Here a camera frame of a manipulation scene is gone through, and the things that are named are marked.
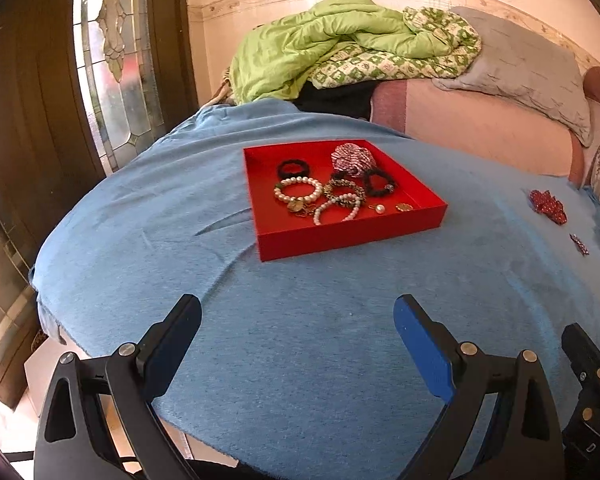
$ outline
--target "red tray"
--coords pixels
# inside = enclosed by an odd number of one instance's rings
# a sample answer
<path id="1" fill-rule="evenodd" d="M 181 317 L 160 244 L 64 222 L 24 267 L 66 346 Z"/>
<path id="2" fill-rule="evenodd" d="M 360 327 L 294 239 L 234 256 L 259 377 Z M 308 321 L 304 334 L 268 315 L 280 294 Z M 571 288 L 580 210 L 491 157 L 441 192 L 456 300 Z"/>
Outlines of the red tray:
<path id="1" fill-rule="evenodd" d="M 286 204 L 273 195 L 274 186 L 279 181 L 277 167 L 280 162 L 289 158 L 305 160 L 311 167 L 310 176 L 326 184 L 333 172 L 331 153 L 344 142 L 368 148 L 378 167 L 394 178 L 397 189 L 382 198 L 368 197 L 356 218 L 348 222 L 341 220 L 350 210 L 337 204 L 328 207 L 320 215 L 322 224 L 319 226 L 314 225 L 312 216 L 298 217 L 290 213 Z M 319 140 L 255 146 L 244 149 L 244 163 L 258 251 L 263 262 L 433 229 L 440 226 L 446 212 L 447 204 L 439 196 L 366 140 Z M 360 179 L 353 180 L 362 185 Z M 314 190 L 310 184 L 297 184 L 292 189 L 296 196 Z M 343 188 L 342 193 L 346 192 L 351 190 Z M 320 205 L 325 201 L 324 197 L 320 197 L 315 204 Z M 409 203 L 413 210 L 398 211 L 395 205 L 400 202 Z M 376 204 L 383 204 L 386 212 L 378 214 L 368 208 Z"/>

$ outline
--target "pink blanket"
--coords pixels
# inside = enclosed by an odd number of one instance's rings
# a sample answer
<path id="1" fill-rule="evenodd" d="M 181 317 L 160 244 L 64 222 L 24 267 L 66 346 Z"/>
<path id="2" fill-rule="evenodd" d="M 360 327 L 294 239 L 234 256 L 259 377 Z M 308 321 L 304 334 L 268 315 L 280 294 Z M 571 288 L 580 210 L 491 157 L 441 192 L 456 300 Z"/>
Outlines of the pink blanket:
<path id="1" fill-rule="evenodd" d="M 582 149 L 570 130 L 514 101 L 411 79 L 382 83 L 372 103 L 373 123 L 413 139 L 582 182 Z"/>

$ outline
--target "green patterned blanket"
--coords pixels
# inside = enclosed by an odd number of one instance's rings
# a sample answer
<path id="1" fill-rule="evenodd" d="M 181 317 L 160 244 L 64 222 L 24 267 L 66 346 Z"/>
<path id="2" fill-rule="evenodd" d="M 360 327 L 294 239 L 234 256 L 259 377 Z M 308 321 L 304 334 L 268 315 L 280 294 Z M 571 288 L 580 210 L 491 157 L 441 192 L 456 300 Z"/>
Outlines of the green patterned blanket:
<path id="1" fill-rule="evenodd" d="M 399 12 L 372 0 L 324 0 L 249 32 L 229 79 L 238 104 L 293 100 L 309 78 L 329 88 L 369 79 L 456 77 L 480 48 L 471 25 L 446 10 Z"/>
<path id="2" fill-rule="evenodd" d="M 424 59 L 398 56 L 381 50 L 363 48 L 350 42 L 327 61 L 316 65 L 309 80 L 316 88 L 381 79 L 418 77 L 458 77 L 480 53 L 480 36 L 464 18 L 446 10 L 407 7 L 404 23 L 414 31 L 428 30 L 436 37 L 457 45 L 451 54 Z"/>

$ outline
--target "blue blanket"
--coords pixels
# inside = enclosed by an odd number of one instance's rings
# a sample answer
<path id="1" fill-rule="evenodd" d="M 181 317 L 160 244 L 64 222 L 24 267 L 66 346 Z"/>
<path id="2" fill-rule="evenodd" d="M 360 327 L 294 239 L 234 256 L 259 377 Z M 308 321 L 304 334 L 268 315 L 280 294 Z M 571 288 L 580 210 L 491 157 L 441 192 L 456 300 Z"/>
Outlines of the blue blanket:
<path id="1" fill-rule="evenodd" d="M 243 147 L 359 138 L 448 202 L 442 226 L 261 263 Z M 533 212 L 531 189 L 551 190 L 569 222 Z M 442 406 L 395 330 L 395 298 L 413 294 L 486 352 L 533 349 L 564 424 L 579 387 L 562 329 L 577 321 L 600 346 L 600 208 L 564 179 L 262 100 L 200 111 L 101 182 L 50 234 L 33 284 L 92 356 L 197 295 L 202 326 L 160 416 L 277 476 L 392 479 Z"/>

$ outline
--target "red hair clip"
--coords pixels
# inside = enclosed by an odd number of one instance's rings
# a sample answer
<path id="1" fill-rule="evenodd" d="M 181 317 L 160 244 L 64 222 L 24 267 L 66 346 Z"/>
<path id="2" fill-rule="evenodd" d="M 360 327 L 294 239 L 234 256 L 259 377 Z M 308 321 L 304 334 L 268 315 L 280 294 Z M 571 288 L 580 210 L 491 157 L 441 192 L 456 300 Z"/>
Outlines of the red hair clip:
<path id="1" fill-rule="evenodd" d="M 547 217 L 558 225 L 567 223 L 567 215 L 564 212 L 562 202 L 549 191 L 540 193 L 537 189 L 529 193 L 529 199 L 534 206 L 534 211 L 538 214 L 547 215 Z"/>

